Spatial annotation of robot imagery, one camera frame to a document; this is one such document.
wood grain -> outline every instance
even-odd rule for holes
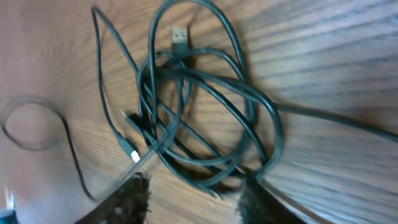
[[[101,108],[92,4],[89,0],[0,2],[0,108],[23,95],[56,104],[70,122],[90,188],[98,192],[129,161]],[[150,20],[162,1],[98,0],[98,4],[141,63],[147,55]],[[398,1],[222,0],[216,4],[239,35],[253,84],[272,99],[347,114],[398,132]],[[195,46],[233,52],[220,22],[193,4],[166,12],[156,36],[157,49],[170,47],[172,24],[189,24]],[[134,74],[100,26],[113,119],[143,150],[143,140],[119,113],[137,109]],[[232,75],[225,62],[213,57],[198,58],[198,67]],[[243,108],[241,97],[218,89]],[[279,165],[266,175],[274,193],[312,218],[309,222],[398,222],[396,144],[319,119],[282,117],[287,145]],[[189,122],[224,152],[231,150],[242,130],[224,107],[201,90]],[[2,172],[14,189],[22,223],[73,223],[95,206],[84,198],[65,135],[53,115],[40,108],[21,108],[8,126],[21,139],[62,139],[56,150],[36,153],[0,139]],[[272,149],[272,127],[264,109],[257,131]],[[191,138],[184,141],[204,153]],[[248,153],[246,159],[255,157]],[[237,196],[220,200],[198,192],[175,178],[157,158],[143,170],[152,174],[149,223],[239,223],[234,214]]]

brown wooden tabletop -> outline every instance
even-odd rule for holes
[[[98,0],[130,53],[140,64],[147,32],[161,0]],[[220,0],[246,54],[251,80],[273,100],[334,111],[398,132],[398,2],[385,0]],[[0,108],[17,96],[35,95],[67,117],[83,170],[94,192],[130,161],[119,148],[101,107],[95,34],[89,0],[3,0],[0,2]],[[156,49],[169,49],[171,27],[191,26],[194,46],[233,53],[215,16],[181,4],[162,18]],[[137,110],[135,76],[100,22],[104,84],[112,118],[140,149],[142,138],[122,110]],[[233,73],[214,57],[197,67]],[[218,88],[243,108],[243,100]],[[169,89],[164,96],[173,95]],[[339,124],[282,114],[287,142],[266,180],[309,222],[397,223],[398,145]],[[203,90],[196,95],[190,123],[228,152],[243,129],[226,108]],[[59,138],[58,147],[27,152],[0,135],[3,185],[16,196],[21,223],[73,223],[95,205],[78,184],[61,122],[39,106],[16,111],[7,127],[18,138]],[[272,149],[273,132],[261,109],[257,133]],[[192,138],[189,147],[201,151]],[[255,158],[248,153],[247,160]],[[223,200],[174,177],[155,156],[143,168],[152,175],[150,224],[239,223],[237,195]]]

blurry black object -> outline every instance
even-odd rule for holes
[[[75,224],[143,224],[149,195],[148,176],[136,173]]]
[[[243,224],[305,223],[283,206],[256,179],[248,177],[238,203]]]

black cable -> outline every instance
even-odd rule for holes
[[[173,52],[155,51],[154,40],[158,21],[166,10],[180,2],[193,2],[199,4],[209,9],[221,21],[233,45],[235,56],[237,58],[236,60],[231,55],[228,55],[221,50],[209,47],[187,49],[182,54],[181,52],[179,52],[179,54],[174,54]],[[160,160],[178,178],[191,185],[192,187],[200,189],[211,195],[219,195],[222,193],[235,192],[236,190],[239,190],[222,184],[222,180],[227,177],[244,178],[245,175],[252,175],[252,177],[262,179],[264,177],[264,174],[272,166],[277,164],[282,155],[282,149],[284,146],[284,128],[281,118],[279,116],[279,111],[334,121],[336,123],[344,124],[353,128],[362,129],[364,131],[376,134],[380,137],[398,143],[397,134],[383,130],[370,124],[366,124],[353,118],[327,111],[274,103],[262,91],[250,85],[248,81],[248,73],[246,70],[246,64],[244,62],[243,52],[241,50],[241,46],[231,23],[213,3],[207,0],[175,0],[167,1],[163,5],[161,5],[150,25],[148,57],[144,60],[140,67],[138,67],[133,61],[123,40],[120,38],[117,30],[114,28],[110,20],[105,16],[105,14],[97,6],[93,6],[91,8],[91,14],[93,16],[96,34],[99,93],[104,109],[104,114],[109,126],[115,134],[119,134],[110,119],[103,93],[100,48],[101,40],[96,15],[98,15],[104,21],[105,26],[109,29],[113,37],[116,39],[117,43],[125,54],[133,72],[136,74],[136,83],[139,92],[139,111],[138,114],[130,114],[126,118],[127,122],[144,137],[146,144],[149,147],[157,145],[160,141],[160,138],[158,137],[156,131],[158,127],[163,132],[163,135],[171,136],[174,144],[179,147],[188,157],[177,154],[169,146],[162,144],[155,150]],[[186,62],[186,59],[196,55],[215,55],[219,58],[224,59],[226,62],[229,63],[237,78],[215,76],[196,70],[184,64]],[[156,65],[155,60],[159,57],[167,57],[169,58],[169,60],[162,65]],[[176,83],[178,94],[178,105],[176,113],[174,113],[163,102],[161,102],[159,100],[159,96],[157,95],[157,90],[159,89],[159,87],[161,87],[162,82],[164,82],[165,80],[173,80]],[[223,96],[220,92],[207,84],[207,82],[214,82],[238,95],[241,95],[244,98],[245,104],[244,114],[242,114],[235,107],[235,105],[233,105],[233,103],[230,102],[225,96]],[[242,133],[241,139],[237,143],[236,147],[229,154],[221,155],[221,153],[219,153],[214,146],[208,143],[193,128],[191,128],[187,123],[184,123],[180,119],[180,115],[184,111],[184,106],[187,104],[190,98],[192,85],[204,89],[213,97],[215,97],[243,125],[244,131]],[[273,127],[275,131],[275,143],[273,153],[270,157],[266,154],[264,146],[261,144],[258,135],[254,131],[256,118],[258,116],[258,104],[265,106],[273,122]],[[212,159],[201,159],[196,156],[191,150],[189,150],[187,146],[185,146],[181,141],[178,140],[178,136],[176,136],[177,132],[174,130],[174,132],[171,133],[170,128],[168,128],[159,119],[157,112],[159,108],[164,110],[172,121],[179,122],[181,128],[186,129],[188,133],[190,133],[194,138],[202,143],[215,157]],[[83,190],[88,195],[88,197],[90,197],[91,194],[87,191],[84,185],[80,166],[78,165],[78,160],[75,156],[76,153],[73,148],[73,144],[70,141],[70,133],[69,129],[67,128],[67,123],[60,113],[56,113],[61,117],[65,126],[65,130],[68,135],[68,142],[72,149],[73,159],[76,164],[76,169],[78,169]],[[2,129],[4,133],[6,133],[6,136],[12,142],[21,147],[21,144],[18,141],[15,141],[15,139],[8,134],[4,123],[2,124]],[[242,169],[240,169],[240,163],[242,162],[244,153],[246,152],[246,149],[251,144],[251,142],[254,143],[255,147],[259,151],[262,167],[259,170],[245,170],[243,172]],[[203,178],[203,175],[200,172],[189,169],[188,167],[184,166],[184,164],[203,166],[207,168],[213,175],[211,177]],[[217,167],[221,164],[225,166],[224,169],[220,169],[219,167]]]

tangled cable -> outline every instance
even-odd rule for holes
[[[173,54],[173,52],[155,51],[154,41],[159,19],[162,17],[163,13],[167,9],[180,2],[194,2],[203,7],[206,7],[221,21],[233,45],[236,60],[231,55],[221,50],[209,47],[187,49],[186,51],[184,51],[184,53],[178,55]],[[241,50],[241,46],[239,44],[238,38],[236,37],[234,29],[231,23],[227,20],[226,16],[223,14],[223,12],[219,10],[213,3],[207,0],[176,0],[167,1],[163,5],[161,5],[160,8],[157,10],[150,25],[148,57],[144,60],[140,67],[138,67],[133,61],[123,40],[121,39],[120,35],[112,25],[110,20],[105,16],[105,14],[97,6],[93,6],[91,8],[91,14],[93,16],[96,34],[99,93],[106,120],[114,133],[118,133],[118,131],[114,127],[109,116],[105,102],[105,96],[103,93],[103,78],[101,71],[101,40],[96,18],[97,15],[103,20],[110,33],[112,33],[113,37],[116,39],[121,50],[126,56],[127,61],[133,69],[133,72],[136,74],[136,83],[139,92],[139,111],[138,114],[130,114],[127,117],[127,121],[138,133],[140,133],[144,137],[145,142],[149,147],[149,150],[141,157],[141,160],[138,162],[138,164],[135,164],[134,166],[132,166],[131,169],[128,170],[128,173],[133,173],[135,168],[142,165],[151,155],[156,153],[159,156],[160,160],[164,163],[164,165],[174,175],[176,175],[179,179],[183,180],[184,182],[196,189],[202,190],[210,195],[220,195],[228,192],[235,192],[239,189],[223,185],[222,180],[227,177],[242,179],[247,175],[251,175],[256,179],[262,179],[264,177],[264,174],[272,166],[276,165],[278,160],[280,159],[284,146],[284,128],[281,118],[279,116],[279,111],[334,121],[336,123],[368,131],[370,133],[376,134],[380,137],[398,143],[398,135],[375,127],[373,125],[355,120],[353,118],[349,118],[340,114],[334,114],[327,111],[274,103],[262,91],[253,87],[248,82],[248,73],[246,69],[247,66],[244,62],[243,52]],[[222,58],[223,60],[228,62],[230,67],[235,72],[237,78],[215,76],[194,69],[192,67],[188,67],[184,64],[184,61],[187,58],[191,58],[192,56],[196,55],[215,55],[219,58]],[[156,65],[155,60],[159,57],[167,57],[169,59],[162,65]],[[161,86],[162,82],[164,82],[164,80],[175,81],[178,94],[177,111],[175,113],[170,108],[168,108],[165,103],[159,100],[158,89]],[[224,95],[222,95],[216,89],[207,84],[207,82],[216,83],[220,86],[227,88],[233,93],[242,96],[244,98],[245,105],[244,114],[242,114],[240,110],[238,110],[237,107],[235,107],[235,105],[230,102]],[[241,138],[236,147],[229,154],[221,155],[214,146],[208,143],[187,123],[181,120],[184,106],[187,104],[189,98],[191,97],[192,85],[196,85],[197,87],[204,89],[213,97],[215,97],[243,125],[244,131],[242,132]],[[272,123],[275,131],[275,140],[274,150],[270,157],[266,154],[266,150],[261,144],[259,136],[254,131],[258,105],[265,106],[272,118]],[[164,110],[166,114],[170,117],[171,121],[167,125],[164,124],[158,117],[159,108]],[[69,129],[67,128],[67,123],[66,121],[64,122],[65,119],[62,115],[60,115],[59,112],[56,113],[62,118],[65,126],[65,131],[68,134],[68,139],[70,139],[70,133]],[[5,121],[2,122],[1,126],[9,139],[11,139],[19,146],[22,145],[8,134],[5,127]],[[157,134],[156,130],[158,128],[160,128],[160,130],[163,132],[163,135],[161,137],[159,137]],[[196,138],[198,142],[202,143],[214,155],[214,158],[201,159],[196,156],[191,150],[189,150],[187,146],[185,146],[180,140],[178,140],[178,128],[184,128],[188,133]],[[239,166],[241,166],[241,162],[243,160],[246,149],[252,142],[259,152],[262,167],[259,170],[249,170],[243,172],[242,169],[239,168]],[[187,157],[173,151],[171,148],[172,143],[175,146],[179,147],[181,151],[187,155]],[[71,142],[70,147],[72,152],[74,153],[73,158],[84,192],[90,199],[94,200],[94,197],[89,193],[87,187],[85,186],[84,178],[81,174],[80,166],[75,155],[76,152]],[[203,166],[213,175],[209,178],[202,178],[201,173],[195,171],[194,169],[189,169],[188,167],[184,166],[184,164]],[[222,164],[226,167],[225,169],[220,169],[217,167],[218,165]]]

